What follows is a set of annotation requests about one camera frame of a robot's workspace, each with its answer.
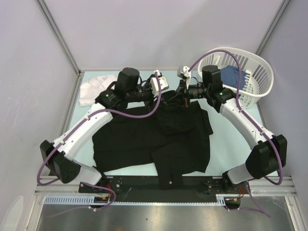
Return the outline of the black long sleeve shirt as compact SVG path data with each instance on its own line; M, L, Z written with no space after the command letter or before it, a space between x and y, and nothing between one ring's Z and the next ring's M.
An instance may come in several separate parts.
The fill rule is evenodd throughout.
M126 110L145 115L146 107ZM92 137L94 161L105 173L124 167L155 165L160 188L183 184L182 176L204 173L210 161L213 130L208 112L194 101L186 108L173 90L164 92L158 109L143 119L121 115L100 128Z

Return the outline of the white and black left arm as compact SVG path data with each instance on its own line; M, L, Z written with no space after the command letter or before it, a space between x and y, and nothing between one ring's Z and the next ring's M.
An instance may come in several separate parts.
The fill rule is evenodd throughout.
M62 136L53 142L45 140L40 145L43 166L47 167L57 180L64 184L73 180L89 184L95 192L106 188L106 180L95 168L76 160L76 155L84 144L114 115L133 119L150 117L158 109L162 91L169 85L165 76L156 70L143 84L137 69L126 67L118 73L117 79L102 91L86 114ZM128 103L154 102L151 112L145 115L124 113Z

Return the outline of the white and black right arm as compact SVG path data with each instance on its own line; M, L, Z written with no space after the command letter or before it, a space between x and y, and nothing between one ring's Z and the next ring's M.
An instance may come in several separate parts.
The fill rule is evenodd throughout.
M228 119L248 143L251 153L246 161L222 175L222 188L233 193L245 181L266 178L268 174L278 172L280 185L283 180L282 168L286 164L287 139L283 135L274 135L262 127L241 107L236 94L223 87L220 70L215 65L202 69L202 83L190 84L192 75L187 66L177 70L181 78L176 92L188 107L191 99L205 98L207 103Z

